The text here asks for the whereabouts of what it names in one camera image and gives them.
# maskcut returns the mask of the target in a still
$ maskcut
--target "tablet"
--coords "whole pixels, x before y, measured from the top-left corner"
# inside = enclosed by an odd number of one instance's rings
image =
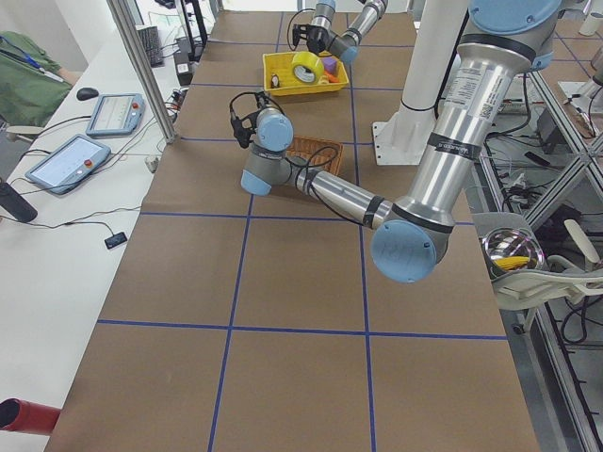
[[[144,113],[140,94],[103,94],[99,97],[86,129],[93,138],[131,135]]]
[[[111,149],[76,135],[25,173],[31,182],[62,195],[74,189],[109,156]]]

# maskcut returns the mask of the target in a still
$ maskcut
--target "red cup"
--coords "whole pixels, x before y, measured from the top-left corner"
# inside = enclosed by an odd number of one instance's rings
[[[59,414],[59,408],[10,398],[0,403],[0,430],[49,436]]]

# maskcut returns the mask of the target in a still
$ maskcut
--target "tape roll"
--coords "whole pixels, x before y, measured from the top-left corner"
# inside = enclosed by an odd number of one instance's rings
[[[315,85],[324,74],[322,61],[312,52],[298,52],[291,61],[295,78],[306,85]]]

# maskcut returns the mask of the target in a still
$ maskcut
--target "computer mouse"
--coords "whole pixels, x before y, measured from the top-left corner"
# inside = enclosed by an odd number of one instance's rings
[[[78,101],[87,101],[88,99],[93,99],[98,96],[98,90],[94,88],[80,88],[75,97]]]

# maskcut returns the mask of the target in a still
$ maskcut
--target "white desk surface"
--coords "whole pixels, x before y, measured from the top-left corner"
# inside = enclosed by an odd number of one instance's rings
[[[170,58],[154,69],[162,95],[168,98],[178,81]],[[96,100],[77,101],[79,88],[103,93],[140,92],[144,95],[117,31],[91,62],[49,125],[89,115]],[[153,119],[147,106],[141,125]],[[32,149],[53,151],[75,134],[83,134],[87,121],[68,122],[38,139]],[[146,155],[160,154],[162,136],[150,125],[140,142],[112,168],[91,178],[72,192],[56,196],[38,192],[25,197],[38,210],[33,223],[56,225],[93,212],[140,206],[153,175]],[[131,137],[102,140],[117,152]],[[23,177],[41,155],[24,157],[9,181]],[[25,193],[37,189],[25,181],[14,188]],[[0,215],[6,212],[0,208]],[[103,221],[114,232],[132,233],[138,211],[117,212],[88,221]],[[84,353],[108,288],[122,259],[125,245],[107,250],[109,230],[96,224],[34,228],[0,221],[0,401],[23,398],[61,407]],[[0,450],[35,452],[45,447],[45,436],[0,432]]]

